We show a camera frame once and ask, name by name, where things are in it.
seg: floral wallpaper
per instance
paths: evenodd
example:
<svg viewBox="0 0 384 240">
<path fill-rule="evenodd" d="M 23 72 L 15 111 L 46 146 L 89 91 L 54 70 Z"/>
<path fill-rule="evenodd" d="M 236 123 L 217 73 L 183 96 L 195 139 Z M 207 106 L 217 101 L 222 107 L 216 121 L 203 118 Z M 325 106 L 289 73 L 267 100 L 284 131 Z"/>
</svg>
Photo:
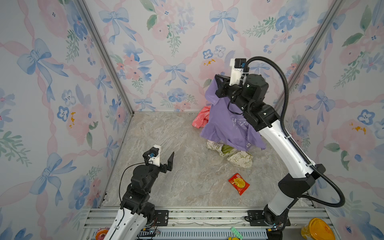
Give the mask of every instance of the floral wallpaper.
<svg viewBox="0 0 384 240">
<path fill-rule="evenodd" d="M 384 239 L 383 9 L 383 0 L 345 1 L 291 90 L 285 119 L 346 197 L 342 208 L 326 207 L 343 240 Z M 310 193 L 339 200 L 323 179 Z"/>
<path fill-rule="evenodd" d="M 76 239 L 129 114 L 71 0 L 8 0 L 0 19 L 0 239 Z"/>
<path fill-rule="evenodd" d="M 293 72 L 332 0 L 86 3 L 135 111 L 199 111 L 215 74 L 230 75 L 231 58 L 266 56 Z M 265 102 L 275 104 L 278 75 L 262 62 L 250 69 L 266 78 Z"/>
</svg>

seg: red snack packet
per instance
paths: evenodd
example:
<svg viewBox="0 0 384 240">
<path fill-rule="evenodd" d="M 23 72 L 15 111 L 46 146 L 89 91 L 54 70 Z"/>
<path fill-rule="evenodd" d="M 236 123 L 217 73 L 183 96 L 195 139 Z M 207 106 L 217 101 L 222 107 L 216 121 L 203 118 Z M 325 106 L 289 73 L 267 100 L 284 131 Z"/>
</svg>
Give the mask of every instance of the red snack packet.
<svg viewBox="0 0 384 240">
<path fill-rule="evenodd" d="M 228 182 L 230 182 L 236 188 L 240 195 L 242 195 L 249 187 L 249 184 L 244 181 L 244 179 L 238 173 L 231 177 Z"/>
</svg>

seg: purple fabric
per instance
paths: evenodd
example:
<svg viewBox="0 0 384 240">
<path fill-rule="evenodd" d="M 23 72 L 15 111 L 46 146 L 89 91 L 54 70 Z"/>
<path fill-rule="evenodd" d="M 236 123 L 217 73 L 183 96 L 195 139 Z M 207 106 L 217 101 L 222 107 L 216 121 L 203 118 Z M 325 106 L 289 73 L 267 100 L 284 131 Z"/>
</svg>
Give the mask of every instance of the purple fabric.
<svg viewBox="0 0 384 240">
<path fill-rule="evenodd" d="M 228 111 L 229 98 L 218 98 L 216 90 L 217 83 L 213 80 L 205 92 L 205 98 L 212 103 L 209 121 L 200 136 L 214 142 L 221 141 L 241 151 L 248 151 L 251 145 L 265 149 L 260 133 L 249 126 L 243 115 L 235 115 Z M 229 109 L 241 113 L 234 104 L 231 104 Z"/>
</svg>

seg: pink garment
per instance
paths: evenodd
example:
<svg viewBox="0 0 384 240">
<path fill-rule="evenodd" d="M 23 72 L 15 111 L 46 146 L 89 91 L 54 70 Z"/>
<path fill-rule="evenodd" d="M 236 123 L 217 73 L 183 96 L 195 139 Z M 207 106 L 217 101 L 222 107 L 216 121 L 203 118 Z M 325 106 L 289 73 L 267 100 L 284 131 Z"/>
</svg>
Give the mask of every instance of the pink garment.
<svg viewBox="0 0 384 240">
<path fill-rule="evenodd" d="M 195 120 L 192 122 L 192 126 L 200 128 L 205 127 L 209 120 L 209 111 L 211 110 L 211 106 L 205 106 L 197 115 Z"/>
</svg>

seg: yellow container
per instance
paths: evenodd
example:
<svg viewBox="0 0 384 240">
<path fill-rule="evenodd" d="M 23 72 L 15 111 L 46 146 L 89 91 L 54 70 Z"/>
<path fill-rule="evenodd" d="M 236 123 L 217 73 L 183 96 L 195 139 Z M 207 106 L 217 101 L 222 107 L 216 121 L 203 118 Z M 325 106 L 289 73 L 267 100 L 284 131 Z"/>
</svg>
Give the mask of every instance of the yellow container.
<svg viewBox="0 0 384 240">
<path fill-rule="evenodd" d="M 313 218 L 302 227 L 301 235 L 307 240 L 335 240 L 331 228 L 323 220 Z"/>
</svg>

